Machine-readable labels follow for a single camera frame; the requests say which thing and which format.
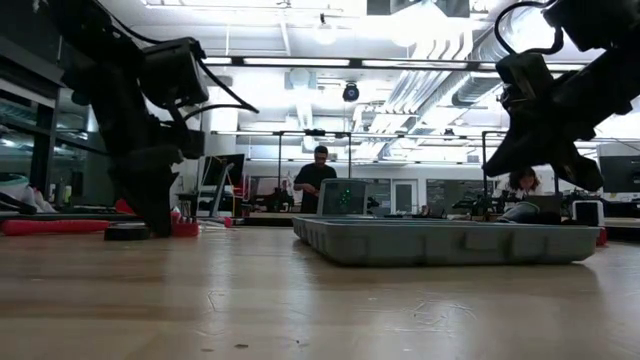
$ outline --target gray plastic tray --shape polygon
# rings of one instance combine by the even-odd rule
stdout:
[[[295,218],[326,258],[352,266],[568,264],[595,253],[598,228],[471,221]]]

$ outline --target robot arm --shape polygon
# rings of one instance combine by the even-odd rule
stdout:
[[[484,167],[488,176],[550,164],[561,179],[583,189],[595,191],[602,187],[597,164],[582,157],[573,143],[593,139],[599,123],[613,114],[630,112],[631,101],[640,95],[639,3],[524,1],[505,9],[498,21],[516,7],[548,8],[544,17],[556,34],[562,35],[564,30],[580,51],[606,51],[581,71],[554,80],[542,54],[559,51],[562,36],[556,36],[551,49],[532,49],[522,54],[516,54],[499,37],[511,52],[496,66],[506,85],[501,102],[511,117],[511,126]]]
[[[171,166],[184,157],[199,158],[204,148],[204,134],[189,130],[186,119],[219,107],[258,111],[206,68],[206,54],[193,38],[144,38],[120,22],[120,27],[113,24],[97,0],[47,0],[45,5],[41,8],[75,50],[62,80],[74,90],[75,102],[93,107],[117,193],[156,235],[171,235],[169,189],[177,176]],[[128,34],[154,45],[140,49]],[[183,117],[180,107],[209,98],[198,66],[240,104],[205,106]],[[173,122],[151,115],[145,97],[166,109]]]

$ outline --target table surface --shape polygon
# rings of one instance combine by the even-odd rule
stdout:
[[[605,226],[610,227],[628,227],[628,228],[636,228],[640,227],[640,219],[634,218],[605,218],[604,219]]]
[[[290,229],[0,238],[3,359],[639,359],[640,247],[341,268]]]

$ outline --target man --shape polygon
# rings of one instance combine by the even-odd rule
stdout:
[[[300,212],[304,214],[315,214],[317,212],[322,180],[338,177],[336,171],[331,166],[326,165],[327,156],[329,156],[329,150],[325,146],[316,147],[313,152],[315,162],[303,166],[293,182],[294,190],[302,190],[304,192],[302,195],[302,209],[300,209]]]

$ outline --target security camera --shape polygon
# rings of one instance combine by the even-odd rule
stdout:
[[[357,101],[359,97],[360,90],[358,90],[356,83],[347,83],[347,86],[344,88],[344,92],[342,93],[342,99],[346,102],[354,102]]]

